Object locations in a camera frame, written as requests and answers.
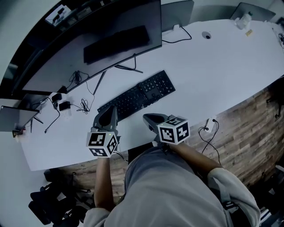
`bottle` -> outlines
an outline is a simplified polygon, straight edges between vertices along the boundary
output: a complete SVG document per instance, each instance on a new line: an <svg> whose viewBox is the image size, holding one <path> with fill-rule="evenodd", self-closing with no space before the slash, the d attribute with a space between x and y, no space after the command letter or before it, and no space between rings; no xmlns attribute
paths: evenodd
<svg viewBox="0 0 284 227"><path fill-rule="evenodd" d="M241 19L236 21L236 26L239 29L244 29L251 20L252 20L252 13L248 12L248 13L244 14Z"/></svg>

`desk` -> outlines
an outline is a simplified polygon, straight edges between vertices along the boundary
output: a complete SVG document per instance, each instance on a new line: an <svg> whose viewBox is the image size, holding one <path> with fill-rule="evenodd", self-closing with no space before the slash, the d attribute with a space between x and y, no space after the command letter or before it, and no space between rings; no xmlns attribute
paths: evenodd
<svg viewBox="0 0 284 227"><path fill-rule="evenodd" d="M39 119L21 137L24 154L31 170L56 168L96 159L85 147L87 132L93 124L97 109L138 82L165 70L176 91L157 103L144 108L119 122L120 150L128 150L154 139L142 120L146 113L181 115L194 125L223 112L268 86L284 73L284 53L272 26L275 24L252 21L253 33L234 26L233 21L217 20L196 22L185 27L192 40L175 44L164 43L162 48L137 57L137 69L144 74L112 68L107 71L97 90L88 115L76 112L64 120L60 117L44 134L47 126L57 117L51 103L46 103ZM202 32L212 38L204 39ZM187 38L182 29L171 32L163 39L174 41ZM132 66L133 59L124 63ZM99 76L88 81L91 91ZM92 101L92 95L83 84L66 95L66 100L79 105L81 98Z"/></svg>

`person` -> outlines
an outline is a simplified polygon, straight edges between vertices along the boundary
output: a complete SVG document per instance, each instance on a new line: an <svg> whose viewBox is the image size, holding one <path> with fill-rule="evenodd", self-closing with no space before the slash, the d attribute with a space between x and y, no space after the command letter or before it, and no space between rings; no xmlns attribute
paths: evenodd
<svg viewBox="0 0 284 227"><path fill-rule="evenodd" d="M260 210L255 199L236 176L185 143L170 145L170 150L166 155L153 147L129 163L125 197L117 206L110 160L98 158L96 208L86 213L84 227L259 226ZM241 209L244 216L234 218L238 224L214 193L216 182L219 192L225 192L234 208Z"/></svg>

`monitor screen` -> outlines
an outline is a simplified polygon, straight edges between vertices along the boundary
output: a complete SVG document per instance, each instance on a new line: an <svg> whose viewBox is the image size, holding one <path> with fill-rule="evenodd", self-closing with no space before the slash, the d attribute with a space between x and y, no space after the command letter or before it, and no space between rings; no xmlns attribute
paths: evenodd
<svg viewBox="0 0 284 227"><path fill-rule="evenodd" d="M161 29L160 0L113 1L43 50L26 70L22 89L68 93L113 66L161 47ZM75 71L82 72L79 81L72 80Z"/></svg>
<svg viewBox="0 0 284 227"><path fill-rule="evenodd" d="M0 132L20 131L38 113L38 110L22 110L2 106L0 109Z"/></svg>

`sleeve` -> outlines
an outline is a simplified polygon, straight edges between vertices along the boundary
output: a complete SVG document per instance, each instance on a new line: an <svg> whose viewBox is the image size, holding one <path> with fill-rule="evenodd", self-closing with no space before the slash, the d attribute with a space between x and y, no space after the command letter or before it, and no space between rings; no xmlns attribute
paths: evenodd
<svg viewBox="0 0 284 227"><path fill-rule="evenodd" d="M87 211L84 219L84 227L102 227L110 214L103 208L93 208Z"/></svg>
<svg viewBox="0 0 284 227"><path fill-rule="evenodd" d="M224 185L226 192L231 198L231 201L237 204L243 210L251 226L259 226L260 210L256 204L256 201L250 191L235 175L223 168L215 168L210 171L207 178L209 188L214 178Z"/></svg>

